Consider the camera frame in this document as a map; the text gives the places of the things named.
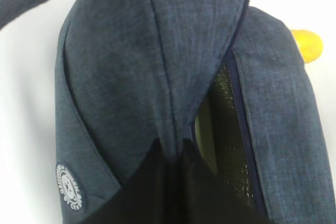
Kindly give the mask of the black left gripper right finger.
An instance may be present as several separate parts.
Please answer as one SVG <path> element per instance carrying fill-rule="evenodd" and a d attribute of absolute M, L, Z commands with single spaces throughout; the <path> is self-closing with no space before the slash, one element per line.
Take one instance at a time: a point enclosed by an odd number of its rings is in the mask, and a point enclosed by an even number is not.
<path fill-rule="evenodd" d="M 181 153 L 181 223 L 269 223 L 210 170 L 191 140 Z"/>

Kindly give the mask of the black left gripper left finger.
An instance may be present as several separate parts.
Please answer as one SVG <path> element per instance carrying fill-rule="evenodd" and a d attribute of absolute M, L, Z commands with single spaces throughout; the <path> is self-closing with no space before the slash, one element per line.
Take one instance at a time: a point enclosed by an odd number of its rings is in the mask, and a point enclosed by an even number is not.
<path fill-rule="evenodd" d="M 154 140 L 131 178 L 110 200 L 82 223 L 166 223 L 165 172 L 165 159 L 160 141 Z"/>

